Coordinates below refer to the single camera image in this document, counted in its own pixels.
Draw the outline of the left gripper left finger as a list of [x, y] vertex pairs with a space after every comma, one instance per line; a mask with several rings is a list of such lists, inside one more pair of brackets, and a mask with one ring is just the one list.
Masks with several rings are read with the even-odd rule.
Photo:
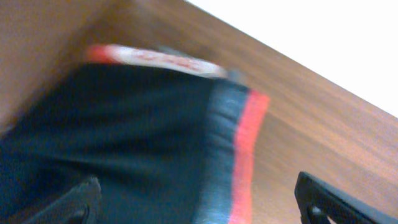
[[88, 176], [21, 211], [18, 213], [18, 222], [96, 223], [101, 198], [98, 178]]

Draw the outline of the black leggings with red waistband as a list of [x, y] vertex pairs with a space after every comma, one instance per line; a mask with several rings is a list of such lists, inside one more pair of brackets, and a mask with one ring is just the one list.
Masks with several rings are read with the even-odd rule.
[[97, 223], [250, 223], [268, 103], [226, 78], [83, 65], [1, 138], [1, 222], [94, 176]]

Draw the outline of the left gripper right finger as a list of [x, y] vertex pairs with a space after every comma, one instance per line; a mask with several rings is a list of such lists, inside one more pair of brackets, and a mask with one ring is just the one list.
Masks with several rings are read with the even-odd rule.
[[308, 172], [300, 172], [294, 195], [304, 224], [397, 224], [380, 212]]

